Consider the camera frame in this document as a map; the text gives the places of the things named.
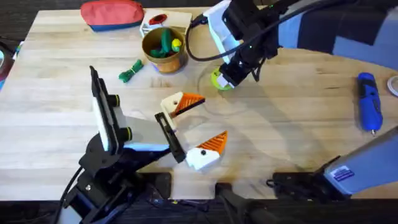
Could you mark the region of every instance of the wooden table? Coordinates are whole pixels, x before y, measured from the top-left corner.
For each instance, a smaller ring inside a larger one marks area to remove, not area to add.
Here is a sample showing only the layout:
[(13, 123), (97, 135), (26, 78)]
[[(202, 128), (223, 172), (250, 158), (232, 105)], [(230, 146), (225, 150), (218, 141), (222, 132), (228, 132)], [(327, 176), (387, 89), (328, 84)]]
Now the wooden table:
[[(171, 9), (192, 12), (206, 8)], [(192, 33), (197, 55), (217, 53), (207, 26)], [(396, 71), (306, 50), (281, 49), (233, 91), (217, 91), (210, 73), (221, 60), (189, 60), (175, 75), (146, 66), (124, 84), (118, 80), (144, 59), (138, 28), (94, 33), (78, 10), (40, 11), (0, 94), (0, 200), (58, 200), (97, 127), (91, 107), (89, 65), (119, 94), (128, 116), (154, 120), (161, 99), (178, 91), (199, 93), (206, 103), (178, 117), (182, 141), (194, 146), (228, 130), (220, 164), (205, 173), (171, 155), (143, 171), (173, 173), (173, 198), (212, 198), (217, 181), (233, 183), (244, 197), (274, 198), (265, 181), (275, 171), (315, 170), (373, 137), (358, 128), (355, 78), (377, 77), (384, 125), (398, 124), (398, 99), (386, 89)], [(398, 184), (359, 198), (398, 198)]]

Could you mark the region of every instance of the green rope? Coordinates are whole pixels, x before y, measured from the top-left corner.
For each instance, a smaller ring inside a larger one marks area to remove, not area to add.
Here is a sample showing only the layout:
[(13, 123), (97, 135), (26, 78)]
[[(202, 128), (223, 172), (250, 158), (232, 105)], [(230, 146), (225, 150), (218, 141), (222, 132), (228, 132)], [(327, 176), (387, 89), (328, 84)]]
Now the green rope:
[(119, 79), (124, 83), (128, 82), (133, 75), (135, 75), (140, 69), (143, 68), (142, 61), (140, 59), (127, 71), (120, 73)]

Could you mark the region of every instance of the black mount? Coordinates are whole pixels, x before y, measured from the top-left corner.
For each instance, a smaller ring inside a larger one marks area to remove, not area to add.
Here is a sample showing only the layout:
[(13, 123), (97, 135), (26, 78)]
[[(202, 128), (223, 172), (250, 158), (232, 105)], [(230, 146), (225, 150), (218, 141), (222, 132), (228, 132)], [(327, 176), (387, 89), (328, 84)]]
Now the black mount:
[(275, 216), (267, 211), (260, 200), (245, 199), (236, 195), (231, 184), (217, 183), (215, 192), (216, 197), (223, 201), (231, 223), (303, 224), (293, 218)]
[[(280, 0), (260, 10), (253, 1), (233, 0), (223, 14), (223, 22), (236, 40), (245, 42), (279, 20), (279, 16), (298, 1)], [(237, 86), (251, 73), (258, 82), (262, 64), (278, 54), (278, 39), (278, 28), (275, 28), (236, 51), (230, 63), (221, 65), (223, 77)]]
[(114, 107), (120, 105), (119, 96), (109, 95), (103, 79), (90, 68), (91, 90), (109, 146), (104, 149), (100, 134), (90, 140), (79, 160), (84, 171), (65, 197), (63, 207), (71, 206), (81, 216), (82, 224), (99, 224), (111, 222), (138, 198), (168, 199), (172, 181), (168, 172), (140, 174), (137, 170), (169, 153), (177, 162), (182, 162), (185, 153), (163, 113), (156, 114), (155, 118), (169, 143), (168, 149), (153, 152), (123, 148), (124, 142), (131, 139), (131, 130), (119, 128), (114, 113)]
[(339, 156), (315, 172), (276, 172), (267, 185), (274, 189), (278, 199), (314, 200), (321, 203), (344, 201), (350, 195), (343, 195), (323, 175), (325, 168)]

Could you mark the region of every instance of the red pouch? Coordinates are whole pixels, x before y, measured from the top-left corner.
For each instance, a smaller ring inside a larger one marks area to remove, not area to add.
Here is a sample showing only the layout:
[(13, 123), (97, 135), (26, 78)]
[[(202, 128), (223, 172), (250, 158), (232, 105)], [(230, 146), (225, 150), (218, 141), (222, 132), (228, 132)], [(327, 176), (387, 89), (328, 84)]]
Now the red pouch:
[(84, 3), (80, 14), (93, 31), (138, 26), (144, 18), (142, 5), (130, 0), (102, 0)]

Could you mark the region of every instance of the black floor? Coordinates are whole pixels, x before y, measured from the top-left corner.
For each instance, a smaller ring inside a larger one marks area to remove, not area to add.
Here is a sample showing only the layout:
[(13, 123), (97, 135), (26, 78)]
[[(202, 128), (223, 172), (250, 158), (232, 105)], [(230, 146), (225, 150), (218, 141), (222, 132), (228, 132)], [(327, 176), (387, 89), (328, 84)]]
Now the black floor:
[[(78, 9), (87, 0), (1, 0), (0, 35), (24, 39), (37, 11), (50, 9)], [(273, 0), (257, 0), (268, 4)], [(212, 6), (218, 0), (141, 0), (144, 7)], [(307, 223), (398, 223), (398, 200), (352, 200), (345, 203), (320, 205), (312, 202), (266, 200), (269, 211), (280, 216), (291, 216)], [(0, 202), (0, 223), (49, 223), (56, 202)], [(115, 223), (229, 223), (224, 207), (210, 202), (207, 213), (185, 207), (154, 208), (137, 202)]]
[[(397, 200), (352, 200), (328, 205), (280, 200), (263, 202), (274, 215), (308, 224), (393, 224), (398, 220)], [(56, 202), (0, 202), (0, 223), (50, 223), (56, 206)], [(155, 208), (147, 202), (137, 202), (114, 223), (227, 224), (229, 219), (219, 201), (210, 202), (208, 212), (178, 205)]]

